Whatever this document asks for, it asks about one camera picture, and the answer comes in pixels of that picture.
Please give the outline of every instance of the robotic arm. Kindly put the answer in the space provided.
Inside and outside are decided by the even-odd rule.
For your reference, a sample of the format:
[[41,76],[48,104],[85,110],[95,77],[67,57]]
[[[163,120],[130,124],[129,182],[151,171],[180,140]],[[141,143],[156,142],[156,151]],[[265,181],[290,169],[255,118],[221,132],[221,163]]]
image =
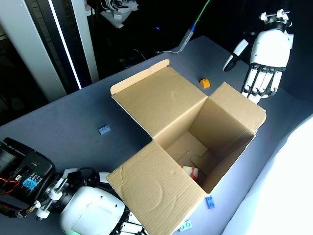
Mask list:
[[[276,94],[282,72],[286,69],[293,44],[293,35],[286,31],[286,27],[292,25],[288,13],[280,9],[274,14],[264,12],[260,16],[268,30],[260,32],[255,39],[249,71],[242,89],[242,94],[254,103]],[[224,71],[229,71],[236,65],[248,45],[248,41],[243,39],[236,46]]]

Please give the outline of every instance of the gray table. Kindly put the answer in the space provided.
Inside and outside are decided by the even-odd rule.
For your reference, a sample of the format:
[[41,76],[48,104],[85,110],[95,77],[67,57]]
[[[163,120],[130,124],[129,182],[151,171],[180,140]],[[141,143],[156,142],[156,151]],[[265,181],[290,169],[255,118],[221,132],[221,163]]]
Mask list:
[[[179,54],[160,54],[141,64],[110,76],[63,97],[0,128],[0,140],[14,138],[49,157],[59,172],[69,167],[92,166],[112,171],[145,146],[150,137],[111,99],[110,87],[163,59],[201,89],[199,80],[209,78],[213,93],[224,81],[240,90],[248,66],[239,62],[230,72],[222,67],[229,53],[202,36],[192,40]],[[267,120],[256,139],[212,191],[216,207],[209,210],[203,201],[191,215],[193,228],[182,234],[220,234],[249,191],[280,139],[313,112],[283,89],[259,103]],[[101,136],[98,128],[109,125]],[[58,215],[38,222],[34,214],[26,219],[0,215],[1,234],[62,234]]]

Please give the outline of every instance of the cardboard box flap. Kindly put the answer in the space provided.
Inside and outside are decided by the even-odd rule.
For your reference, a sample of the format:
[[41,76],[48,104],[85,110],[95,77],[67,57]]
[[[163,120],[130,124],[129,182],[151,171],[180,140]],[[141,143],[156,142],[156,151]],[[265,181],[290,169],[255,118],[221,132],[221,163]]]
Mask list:
[[122,90],[124,90],[125,88],[135,84],[136,82],[139,82],[140,80],[150,76],[151,74],[161,70],[162,68],[165,68],[166,66],[169,66],[170,64],[170,60],[162,60],[154,65],[152,65],[151,67],[149,67],[146,70],[143,70],[139,73],[136,73],[135,75],[119,82],[116,83],[115,85],[113,85],[110,89],[111,95],[118,93]]
[[266,119],[264,109],[225,82],[214,91],[210,98],[254,133]]
[[207,99],[171,67],[154,72],[112,97],[153,138]]
[[107,179],[150,235],[170,235],[207,195],[155,141]]

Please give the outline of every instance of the cardboard box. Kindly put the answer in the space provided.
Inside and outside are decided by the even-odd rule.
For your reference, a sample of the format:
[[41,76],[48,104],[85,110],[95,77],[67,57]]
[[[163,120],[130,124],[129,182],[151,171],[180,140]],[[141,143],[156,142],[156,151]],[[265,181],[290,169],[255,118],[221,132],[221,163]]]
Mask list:
[[[161,61],[111,87],[153,140],[107,176],[151,235],[169,235],[227,173],[265,110],[223,83],[210,97]],[[180,165],[202,172],[198,185]]]

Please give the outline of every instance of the light blue lego brick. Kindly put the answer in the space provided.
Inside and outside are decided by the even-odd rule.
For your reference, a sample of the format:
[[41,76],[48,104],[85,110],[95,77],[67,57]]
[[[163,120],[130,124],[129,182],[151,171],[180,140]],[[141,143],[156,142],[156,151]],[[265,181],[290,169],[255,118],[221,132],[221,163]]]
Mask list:
[[212,196],[208,196],[205,199],[206,199],[206,203],[207,203],[207,206],[209,207],[209,209],[215,208],[215,204],[213,202]]
[[187,229],[191,229],[192,228],[192,224],[190,220],[187,220],[185,223],[183,223],[183,225],[181,225],[181,227],[179,228],[179,231],[185,231]]
[[103,134],[107,133],[107,132],[110,131],[110,130],[111,130],[111,128],[110,128],[108,125],[106,125],[106,126],[104,126],[104,127],[101,127],[100,129],[98,129],[100,135],[103,135]]

